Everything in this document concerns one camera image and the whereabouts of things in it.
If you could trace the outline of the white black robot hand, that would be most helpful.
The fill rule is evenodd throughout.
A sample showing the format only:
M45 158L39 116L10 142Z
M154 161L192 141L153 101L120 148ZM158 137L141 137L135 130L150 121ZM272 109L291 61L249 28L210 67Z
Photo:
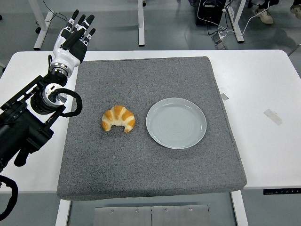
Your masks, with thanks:
M52 65L60 63L72 70L83 62L87 46L95 33L94 28L88 30L95 16L82 15L76 21L78 14L79 10L75 10L66 26L60 31L53 49L55 58Z

